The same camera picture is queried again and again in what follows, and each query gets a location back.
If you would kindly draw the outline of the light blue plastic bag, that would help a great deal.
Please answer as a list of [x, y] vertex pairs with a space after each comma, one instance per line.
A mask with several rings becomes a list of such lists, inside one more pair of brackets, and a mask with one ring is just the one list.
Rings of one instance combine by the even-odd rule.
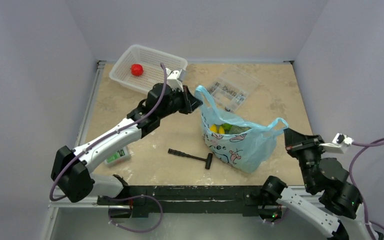
[[[281, 117], [264, 126], [222, 110], [202, 85], [196, 87], [194, 96], [202, 102], [208, 102], [208, 105], [199, 107], [200, 127], [206, 146], [223, 163], [242, 172], [252, 173], [268, 160], [276, 148], [277, 137], [289, 128], [289, 124]], [[223, 124], [246, 130], [238, 133], [228, 130], [225, 134], [211, 130], [213, 125], [221, 127]]]

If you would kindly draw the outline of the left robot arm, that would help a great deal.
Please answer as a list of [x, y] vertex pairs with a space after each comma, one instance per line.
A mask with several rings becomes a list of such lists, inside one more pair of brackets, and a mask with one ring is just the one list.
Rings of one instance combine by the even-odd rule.
[[105, 196], [118, 205], [126, 203], [127, 182], [116, 174], [96, 175], [94, 170], [116, 151], [157, 129], [163, 118], [174, 113], [191, 114], [202, 104], [186, 85], [174, 88], [164, 83], [155, 84], [147, 97], [115, 127], [73, 149], [65, 145], [57, 150], [51, 171], [50, 200], [62, 199], [54, 196], [55, 188], [59, 188], [72, 203], [88, 196]]

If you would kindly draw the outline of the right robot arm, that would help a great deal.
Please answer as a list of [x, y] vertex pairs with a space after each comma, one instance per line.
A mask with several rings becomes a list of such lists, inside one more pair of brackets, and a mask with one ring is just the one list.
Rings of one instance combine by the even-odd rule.
[[260, 189], [262, 205], [280, 204], [294, 211], [316, 227], [328, 240], [382, 240], [367, 217], [364, 198], [359, 189], [348, 181], [351, 173], [333, 157], [322, 157], [325, 152], [345, 153], [354, 140], [337, 133], [326, 143], [320, 135], [305, 135], [291, 128], [284, 129], [285, 150], [298, 160], [305, 191], [321, 193], [318, 201], [323, 211], [276, 176], [269, 176]]

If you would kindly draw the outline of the yellow fake fruit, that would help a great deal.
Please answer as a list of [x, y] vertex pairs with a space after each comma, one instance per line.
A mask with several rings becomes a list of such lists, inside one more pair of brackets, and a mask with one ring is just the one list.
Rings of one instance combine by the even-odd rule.
[[226, 132], [225, 132], [225, 129], [223, 128], [222, 125], [216, 125], [216, 124], [213, 124], [209, 127], [209, 130], [213, 133], [216, 133], [216, 134], [221, 134], [221, 135], [224, 135]]

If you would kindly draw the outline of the green fake fruit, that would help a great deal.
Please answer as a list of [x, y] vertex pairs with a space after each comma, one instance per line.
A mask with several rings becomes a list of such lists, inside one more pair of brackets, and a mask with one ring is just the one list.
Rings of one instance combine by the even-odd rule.
[[221, 127], [224, 129], [225, 132], [229, 132], [232, 128], [232, 125], [229, 123], [223, 123]]

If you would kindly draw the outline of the red fake fruit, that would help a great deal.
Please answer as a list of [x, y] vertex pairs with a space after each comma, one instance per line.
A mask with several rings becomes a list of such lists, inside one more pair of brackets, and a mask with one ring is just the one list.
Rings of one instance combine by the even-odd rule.
[[130, 73], [135, 77], [140, 77], [144, 74], [144, 68], [141, 64], [132, 64], [130, 67]]

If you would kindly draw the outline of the clear plastic screw organizer box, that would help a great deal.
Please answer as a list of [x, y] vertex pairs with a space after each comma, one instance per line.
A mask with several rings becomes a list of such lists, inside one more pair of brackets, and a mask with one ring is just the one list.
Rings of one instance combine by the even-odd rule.
[[236, 66], [230, 66], [218, 75], [206, 89], [225, 111], [234, 113], [261, 81]]

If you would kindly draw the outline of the white perforated plastic basket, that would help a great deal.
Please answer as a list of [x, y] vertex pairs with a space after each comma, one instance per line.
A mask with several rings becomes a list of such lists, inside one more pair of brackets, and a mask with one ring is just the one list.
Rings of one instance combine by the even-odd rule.
[[[146, 95], [155, 84], [164, 81], [160, 63], [170, 70], [185, 70], [188, 66], [185, 58], [134, 44], [116, 61], [109, 72], [109, 78], [125, 88]], [[134, 64], [142, 66], [142, 75], [135, 76], [131, 73], [131, 66]]]

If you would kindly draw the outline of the green label clear small box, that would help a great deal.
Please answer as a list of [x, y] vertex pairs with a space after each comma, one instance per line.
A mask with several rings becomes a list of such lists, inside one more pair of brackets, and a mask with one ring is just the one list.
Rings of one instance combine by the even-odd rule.
[[127, 146], [123, 147], [122, 149], [119, 149], [116, 151], [113, 155], [111, 155], [109, 158], [107, 158], [104, 161], [104, 164], [111, 168], [118, 164], [121, 164], [123, 162], [126, 162], [131, 159], [131, 154], [129, 152], [129, 148]]

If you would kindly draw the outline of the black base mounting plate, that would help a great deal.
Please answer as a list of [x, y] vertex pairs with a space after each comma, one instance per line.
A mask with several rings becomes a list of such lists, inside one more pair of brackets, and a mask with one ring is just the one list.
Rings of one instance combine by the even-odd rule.
[[281, 206], [263, 195], [258, 185], [150, 186], [133, 185], [116, 198], [100, 196], [113, 218], [147, 218], [149, 214], [241, 214], [275, 221]]

